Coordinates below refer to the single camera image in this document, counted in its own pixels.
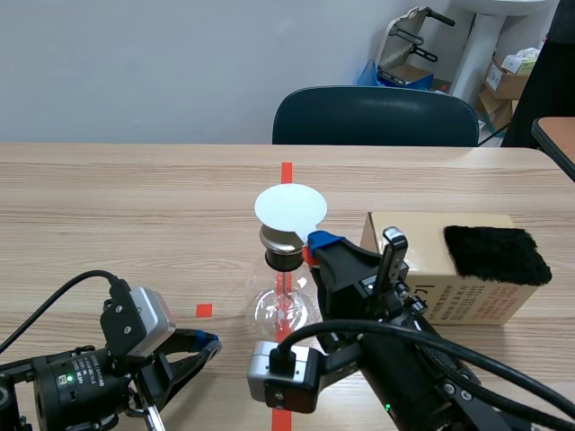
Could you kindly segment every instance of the sink pedestal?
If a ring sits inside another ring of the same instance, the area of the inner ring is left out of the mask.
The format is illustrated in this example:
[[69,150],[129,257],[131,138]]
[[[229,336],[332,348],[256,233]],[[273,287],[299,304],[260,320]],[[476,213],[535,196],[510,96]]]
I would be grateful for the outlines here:
[[449,91],[471,106],[477,102],[505,18],[482,13],[475,15],[475,25],[465,45],[464,55]]

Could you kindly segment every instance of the chair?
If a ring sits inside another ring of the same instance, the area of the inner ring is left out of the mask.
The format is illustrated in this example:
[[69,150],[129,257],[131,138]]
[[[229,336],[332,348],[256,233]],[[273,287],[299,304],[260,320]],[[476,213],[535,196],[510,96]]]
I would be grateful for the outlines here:
[[475,112],[446,94],[388,87],[316,87],[279,105],[273,144],[477,146]]

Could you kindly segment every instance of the white wall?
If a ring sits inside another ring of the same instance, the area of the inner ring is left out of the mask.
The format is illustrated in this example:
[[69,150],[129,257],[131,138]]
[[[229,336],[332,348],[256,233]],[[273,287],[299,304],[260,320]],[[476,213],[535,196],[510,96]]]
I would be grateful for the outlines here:
[[450,79],[473,15],[448,0],[3,1],[0,141],[268,143],[285,96],[353,84],[427,4],[457,20],[423,29]]
[[539,48],[547,35],[559,0],[548,0],[549,6],[531,16],[510,16],[501,29],[497,44],[498,57],[515,54],[523,48]]

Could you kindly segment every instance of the black brush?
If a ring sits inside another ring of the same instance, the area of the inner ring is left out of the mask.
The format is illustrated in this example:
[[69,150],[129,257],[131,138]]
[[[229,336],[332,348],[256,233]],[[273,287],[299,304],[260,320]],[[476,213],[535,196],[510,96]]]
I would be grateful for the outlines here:
[[448,226],[444,236],[461,277],[528,286],[551,281],[550,268],[523,229]]

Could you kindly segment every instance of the cardboard box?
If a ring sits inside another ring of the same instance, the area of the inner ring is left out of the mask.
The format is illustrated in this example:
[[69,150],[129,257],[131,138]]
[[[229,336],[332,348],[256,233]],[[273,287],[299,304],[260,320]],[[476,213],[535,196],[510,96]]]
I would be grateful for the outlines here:
[[466,213],[369,213],[361,247],[382,253],[383,231],[396,226],[407,236],[406,283],[429,307],[433,324],[502,325],[537,289],[508,283],[462,278],[447,249],[443,229],[450,225],[513,228],[508,215]]
[[405,81],[405,85],[399,85],[395,81],[382,78],[386,87],[411,88],[413,90],[429,90],[433,84],[433,73],[412,65],[401,65],[388,70],[390,74]]
[[477,115],[488,125],[492,133],[507,125],[513,118],[515,112],[513,107],[516,101],[496,99],[493,93],[486,88],[486,85],[479,93],[479,101],[481,105],[477,108]]
[[515,75],[529,75],[535,67],[536,61],[537,58],[506,56],[501,63],[501,68]]
[[528,79],[529,75],[511,74],[492,60],[485,78],[485,87],[491,91],[495,99],[518,101]]

